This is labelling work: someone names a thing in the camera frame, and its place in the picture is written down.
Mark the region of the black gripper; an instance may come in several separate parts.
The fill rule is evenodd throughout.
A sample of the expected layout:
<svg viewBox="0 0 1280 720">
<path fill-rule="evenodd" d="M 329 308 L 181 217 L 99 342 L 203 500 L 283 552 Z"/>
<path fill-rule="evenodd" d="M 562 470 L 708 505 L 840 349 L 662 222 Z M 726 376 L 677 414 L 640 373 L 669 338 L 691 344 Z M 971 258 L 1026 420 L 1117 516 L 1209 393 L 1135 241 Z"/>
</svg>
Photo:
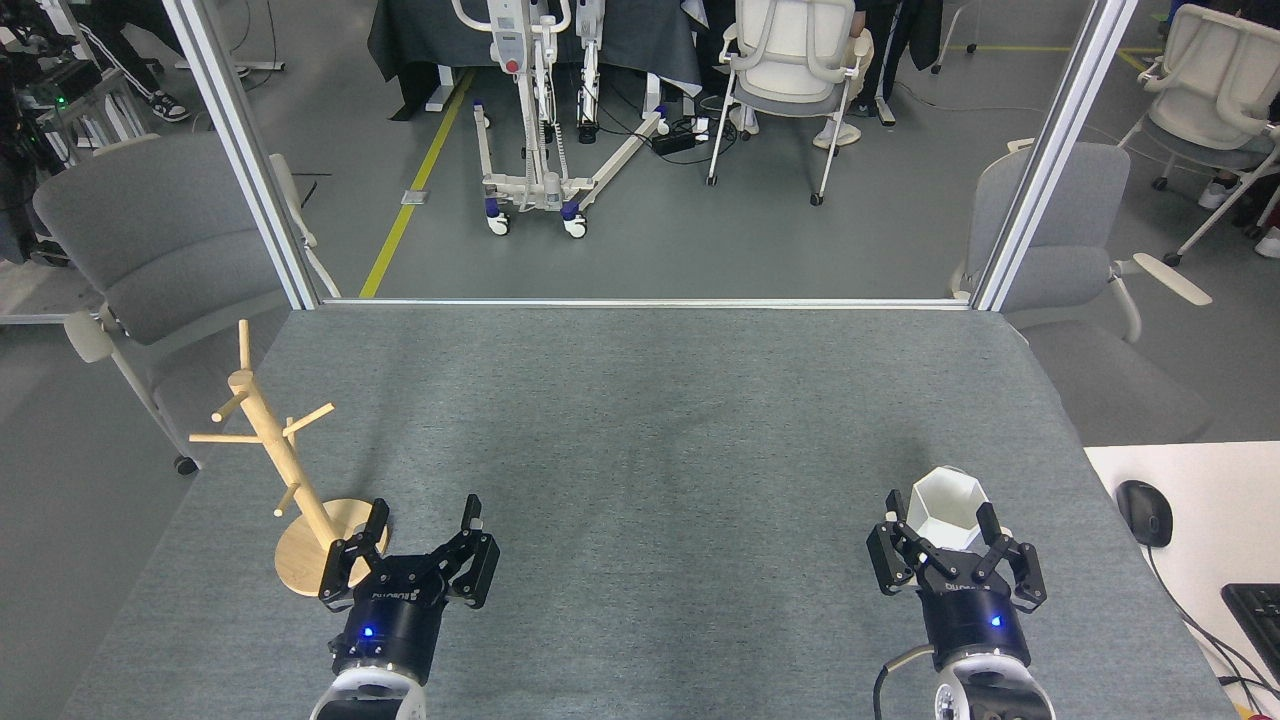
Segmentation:
<svg viewBox="0 0 1280 720">
<path fill-rule="evenodd" d="M 900 489 L 890 491 L 884 506 L 892 518 L 870 530 L 867 547 L 881 592 L 895 594 L 916 575 L 916 569 L 928 562 L 941 565 L 941 559 L 933 543 L 906 524 L 908 506 Z M 972 579 L 979 583 L 919 577 L 918 596 L 937 671 L 973 653 L 1001 653 L 1030 665 L 1010 587 L 995 575 L 1001 560 L 1012 569 L 1012 593 L 1024 601 L 1018 605 L 1020 612 L 1034 612 L 1047 600 L 1036 547 L 1004 530 L 992 503 L 982 503 L 975 519 L 988 546 L 972 571 Z"/>
<path fill-rule="evenodd" d="M 443 560 L 431 555 L 381 557 L 379 543 L 385 534 L 389 506 L 375 498 L 364 529 L 349 538 L 334 539 L 319 598 L 330 612 L 353 603 L 351 573 L 357 560 L 371 570 L 353 591 L 343 632 L 332 642 L 334 674 L 351 667 L 383 667 L 428 682 L 447 596 L 480 609 L 500 557 L 493 534 L 484 530 L 483 503 L 468 495 L 460 532 L 443 546 Z"/>
</svg>

